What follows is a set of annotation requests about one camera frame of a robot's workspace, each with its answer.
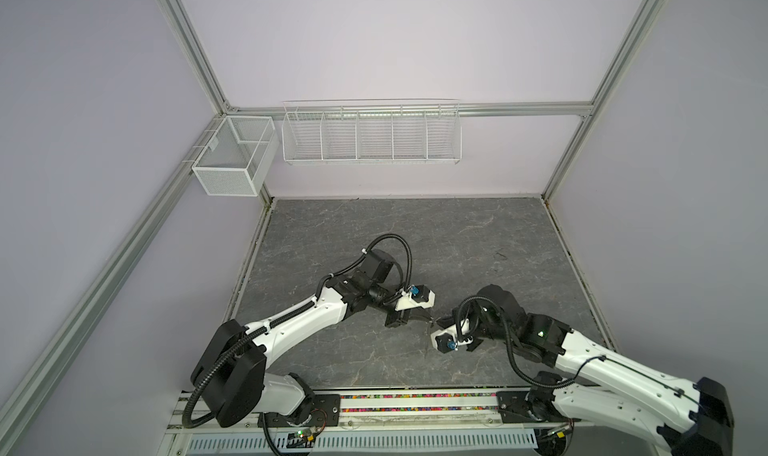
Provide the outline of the large toothed metal keyring disc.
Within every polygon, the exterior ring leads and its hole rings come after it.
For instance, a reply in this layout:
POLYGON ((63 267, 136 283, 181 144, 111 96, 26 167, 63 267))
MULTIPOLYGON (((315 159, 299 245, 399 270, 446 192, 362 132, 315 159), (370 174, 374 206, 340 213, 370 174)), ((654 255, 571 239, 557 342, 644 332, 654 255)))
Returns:
POLYGON ((433 326, 435 324, 435 317, 429 311, 421 311, 414 316, 418 321, 426 322, 428 325, 433 326))

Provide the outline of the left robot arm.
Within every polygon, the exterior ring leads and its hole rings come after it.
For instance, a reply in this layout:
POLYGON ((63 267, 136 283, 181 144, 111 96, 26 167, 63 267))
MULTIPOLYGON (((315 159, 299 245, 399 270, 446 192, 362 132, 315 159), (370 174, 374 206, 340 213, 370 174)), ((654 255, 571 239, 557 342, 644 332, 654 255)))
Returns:
POLYGON ((383 234, 351 264, 323 276, 307 299, 260 321, 222 323, 190 376, 182 427, 210 421, 231 427, 252 412, 277 414, 289 425, 308 423, 321 406, 314 391, 297 374, 275 375, 270 367, 312 335, 368 308, 383 312, 388 327, 430 320, 435 294, 413 284, 412 270, 406 240, 383 234))

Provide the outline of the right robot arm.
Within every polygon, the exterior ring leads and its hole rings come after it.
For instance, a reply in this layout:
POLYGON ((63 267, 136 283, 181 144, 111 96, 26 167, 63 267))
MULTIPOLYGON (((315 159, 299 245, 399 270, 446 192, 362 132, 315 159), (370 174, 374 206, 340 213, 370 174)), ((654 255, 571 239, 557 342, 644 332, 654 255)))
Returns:
POLYGON ((544 392, 540 419, 587 420, 653 443, 671 455, 730 455, 735 419, 726 388, 655 370, 610 350, 571 326, 526 312, 508 291, 488 285, 453 309, 444 326, 448 352, 503 343, 512 371, 544 392))

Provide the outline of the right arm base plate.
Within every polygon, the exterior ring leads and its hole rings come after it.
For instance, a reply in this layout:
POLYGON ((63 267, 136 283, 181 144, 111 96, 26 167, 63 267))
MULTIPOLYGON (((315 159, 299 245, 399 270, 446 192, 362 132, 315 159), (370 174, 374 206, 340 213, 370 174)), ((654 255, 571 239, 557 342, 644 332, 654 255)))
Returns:
POLYGON ((497 391, 496 399, 498 412, 505 424, 566 421, 566 417, 554 407, 554 394, 548 390, 497 391))

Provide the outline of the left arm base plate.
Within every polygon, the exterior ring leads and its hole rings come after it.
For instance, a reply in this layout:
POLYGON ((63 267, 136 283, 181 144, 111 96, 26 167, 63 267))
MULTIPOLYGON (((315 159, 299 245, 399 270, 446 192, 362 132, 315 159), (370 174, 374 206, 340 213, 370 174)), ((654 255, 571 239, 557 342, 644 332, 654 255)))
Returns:
POLYGON ((276 412, 258 417, 258 426, 262 427, 267 421, 267 427, 300 428, 300 427, 336 427, 341 416, 340 394, 315 394, 306 398, 298 408, 288 416, 276 412))

